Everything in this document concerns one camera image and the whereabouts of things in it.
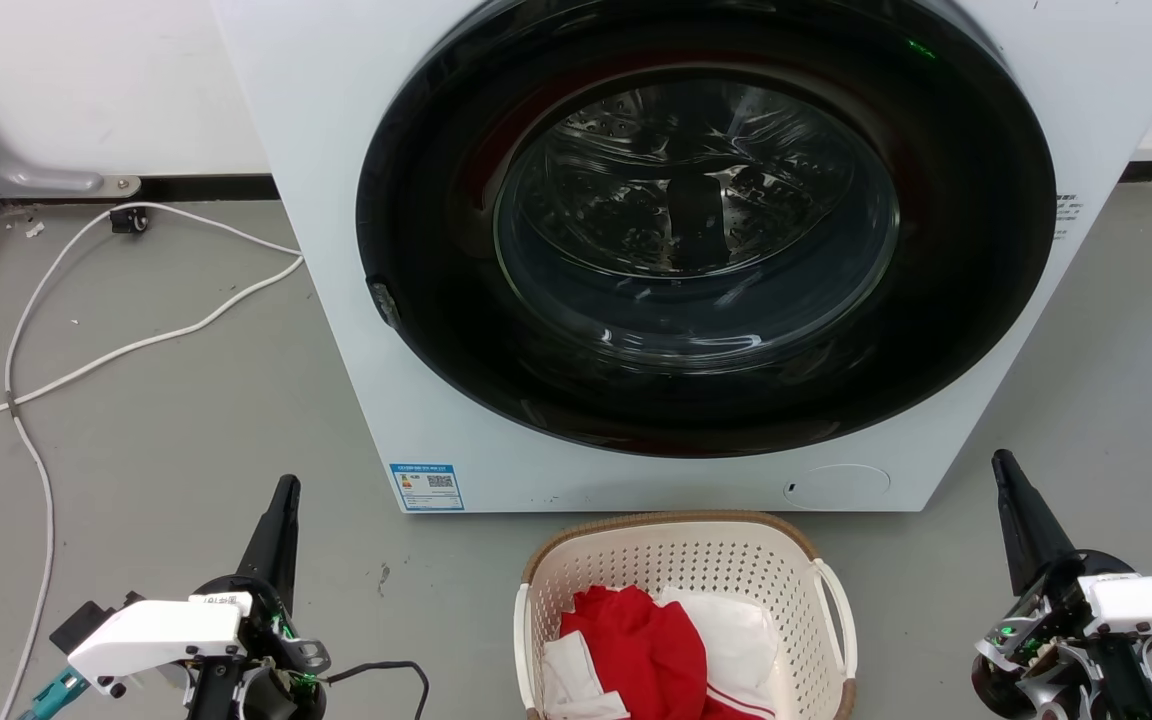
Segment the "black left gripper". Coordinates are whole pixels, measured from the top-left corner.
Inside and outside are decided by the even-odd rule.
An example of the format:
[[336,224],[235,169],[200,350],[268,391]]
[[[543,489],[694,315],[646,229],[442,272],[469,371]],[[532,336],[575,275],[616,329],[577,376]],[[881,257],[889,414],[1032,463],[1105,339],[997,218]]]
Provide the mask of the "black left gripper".
[[202,597],[247,593],[251,611],[236,638],[195,653],[196,719],[321,719],[320,674],[329,653],[293,623],[300,543],[300,478],[280,477],[236,573],[197,589]]

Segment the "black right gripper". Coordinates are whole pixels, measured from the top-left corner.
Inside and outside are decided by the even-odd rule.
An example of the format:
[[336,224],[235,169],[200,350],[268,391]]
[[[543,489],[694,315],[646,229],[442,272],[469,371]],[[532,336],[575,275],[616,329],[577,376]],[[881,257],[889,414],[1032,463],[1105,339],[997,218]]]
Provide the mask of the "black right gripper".
[[1079,578],[1130,568],[1108,553],[1073,553],[1064,528],[1011,450],[995,450],[995,483],[1018,601],[977,644],[973,692],[1005,719],[1106,719],[1100,674],[1087,655],[1091,611]]

